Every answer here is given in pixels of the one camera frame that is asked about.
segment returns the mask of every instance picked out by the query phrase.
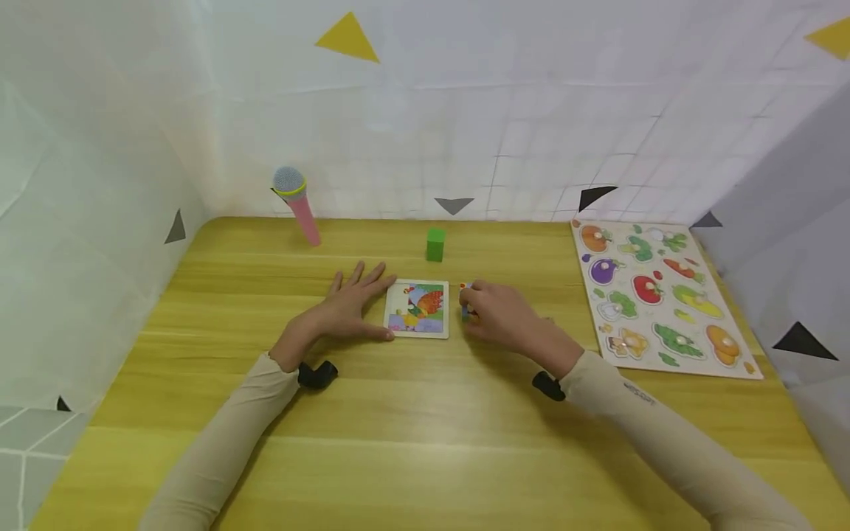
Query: wooden peg puzzle board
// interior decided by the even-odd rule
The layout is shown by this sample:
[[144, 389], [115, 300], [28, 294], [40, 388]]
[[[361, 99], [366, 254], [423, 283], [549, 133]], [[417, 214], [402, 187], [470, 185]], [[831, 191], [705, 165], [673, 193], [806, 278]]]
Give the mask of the wooden peg puzzle board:
[[687, 227], [572, 222], [600, 352], [629, 369], [761, 380]]

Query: pink toy microphone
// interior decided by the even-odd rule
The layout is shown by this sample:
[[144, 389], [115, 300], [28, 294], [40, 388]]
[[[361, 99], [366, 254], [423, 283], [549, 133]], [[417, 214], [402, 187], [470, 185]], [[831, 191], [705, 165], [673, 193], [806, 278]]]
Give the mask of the pink toy microphone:
[[316, 220], [310, 211], [310, 204], [307, 202], [307, 181], [304, 180], [304, 175], [294, 167], [279, 167], [275, 172], [272, 190], [292, 209], [310, 245], [319, 245], [321, 238], [319, 229], [316, 227]]

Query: wooden table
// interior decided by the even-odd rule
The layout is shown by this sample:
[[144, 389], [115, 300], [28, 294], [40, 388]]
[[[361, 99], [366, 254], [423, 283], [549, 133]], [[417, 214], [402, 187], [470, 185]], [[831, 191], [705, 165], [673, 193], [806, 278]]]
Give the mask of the wooden table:
[[[445, 260], [424, 259], [430, 226]], [[338, 269], [380, 260], [402, 277], [521, 288], [598, 349], [566, 223], [220, 218], [181, 262], [31, 529], [130, 529], [172, 464], [288, 319]], [[626, 371], [765, 477], [817, 529], [850, 505], [738, 309], [765, 381]], [[225, 529], [706, 528], [608, 426], [530, 385], [518, 355], [448, 341], [326, 345], [339, 378], [300, 393], [258, 446]], [[367, 318], [378, 323], [383, 300]]]

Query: green block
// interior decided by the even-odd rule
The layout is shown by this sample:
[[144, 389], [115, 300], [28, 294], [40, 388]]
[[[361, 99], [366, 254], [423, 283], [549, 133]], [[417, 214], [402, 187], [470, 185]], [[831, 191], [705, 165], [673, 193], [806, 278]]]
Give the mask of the green block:
[[445, 231], [443, 229], [428, 229], [428, 245], [425, 248], [425, 259], [429, 262], [442, 262], [444, 244]]

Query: black triangle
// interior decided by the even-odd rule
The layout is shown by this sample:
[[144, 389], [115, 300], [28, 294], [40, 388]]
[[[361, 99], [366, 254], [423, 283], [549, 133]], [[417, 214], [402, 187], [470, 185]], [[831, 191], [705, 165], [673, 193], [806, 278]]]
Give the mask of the black triangle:
[[473, 202], [474, 197], [463, 197], [461, 199], [440, 199], [439, 197], [434, 197], [433, 200], [437, 201], [440, 206], [442, 206], [446, 212], [454, 216], [461, 210], [463, 207]]
[[832, 353], [824, 347], [815, 336], [812, 335], [812, 332], [808, 331], [808, 329], [800, 322], [794, 323], [790, 330], [782, 336], [782, 339], [773, 345], [773, 348], [777, 350], [785, 350], [786, 352], [814, 356], [815, 358], [834, 359], [835, 361], [838, 361], [838, 358], [833, 356]]
[[719, 221], [717, 221], [717, 218], [714, 217], [714, 214], [712, 214], [711, 211], [708, 211], [708, 212], [705, 213], [705, 216], [703, 216], [698, 222], [691, 225], [691, 229], [693, 229], [693, 228], [703, 229], [703, 228], [708, 228], [708, 227], [722, 227], [722, 226], [723, 226], [723, 223], [720, 223]]
[[173, 241], [181, 241], [186, 239], [186, 229], [183, 226], [183, 216], [180, 215], [180, 209], [174, 214], [174, 223], [171, 224], [171, 230], [168, 231], [166, 243]]
[[579, 198], [579, 212], [588, 208], [595, 200], [599, 199], [609, 192], [616, 190], [616, 186], [600, 186], [598, 188], [588, 188], [581, 191]]
[[68, 404], [65, 403], [65, 400], [59, 396], [59, 400], [56, 401], [56, 410], [57, 411], [71, 411], [71, 408], [68, 407]]

